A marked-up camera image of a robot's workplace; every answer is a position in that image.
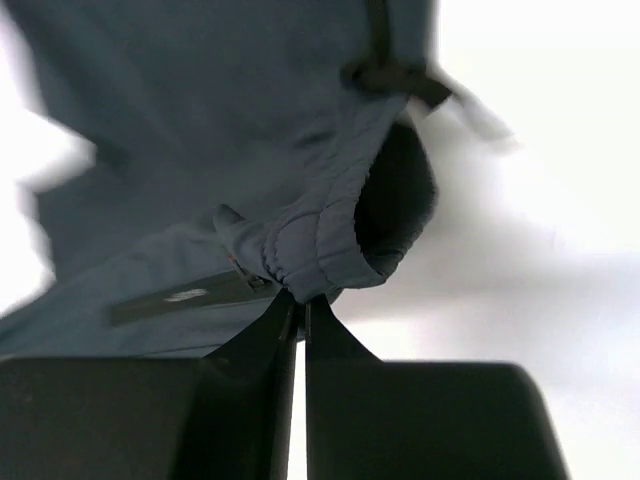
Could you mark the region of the dark navy shorts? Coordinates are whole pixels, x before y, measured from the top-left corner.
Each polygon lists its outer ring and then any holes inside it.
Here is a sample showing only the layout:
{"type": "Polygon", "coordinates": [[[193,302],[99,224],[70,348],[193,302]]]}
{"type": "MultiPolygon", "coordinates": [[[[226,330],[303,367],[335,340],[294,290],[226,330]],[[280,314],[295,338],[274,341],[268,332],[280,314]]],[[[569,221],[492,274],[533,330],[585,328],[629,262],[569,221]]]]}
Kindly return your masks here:
{"type": "Polygon", "coordinates": [[[383,284],[436,201],[410,98],[428,1],[8,1],[48,114],[95,146],[34,191],[55,281],[5,355],[203,356],[281,289],[383,284]]]}

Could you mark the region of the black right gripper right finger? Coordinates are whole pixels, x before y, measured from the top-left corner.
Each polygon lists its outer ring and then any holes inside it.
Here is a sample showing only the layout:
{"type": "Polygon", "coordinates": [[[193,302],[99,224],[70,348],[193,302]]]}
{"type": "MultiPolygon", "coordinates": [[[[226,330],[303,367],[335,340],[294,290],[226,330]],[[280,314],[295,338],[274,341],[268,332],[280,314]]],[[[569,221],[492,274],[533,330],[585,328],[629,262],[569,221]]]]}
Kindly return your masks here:
{"type": "Polygon", "coordinates": [[[307,474],[564,479],[544,400],[512,363],[384,361],[324,298],[305,308],[307,474]]]}

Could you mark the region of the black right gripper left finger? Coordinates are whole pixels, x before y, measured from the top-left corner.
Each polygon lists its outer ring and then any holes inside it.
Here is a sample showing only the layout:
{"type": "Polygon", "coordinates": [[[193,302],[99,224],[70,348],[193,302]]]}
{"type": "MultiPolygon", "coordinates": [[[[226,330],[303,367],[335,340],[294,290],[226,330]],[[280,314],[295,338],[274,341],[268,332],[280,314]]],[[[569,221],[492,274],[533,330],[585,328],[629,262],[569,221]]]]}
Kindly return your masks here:
{"type": "Polygon", "coordinates": [[[283,479],[295,303],[279,293],[201,359],[1,364],[5,479],[283,479]]]}

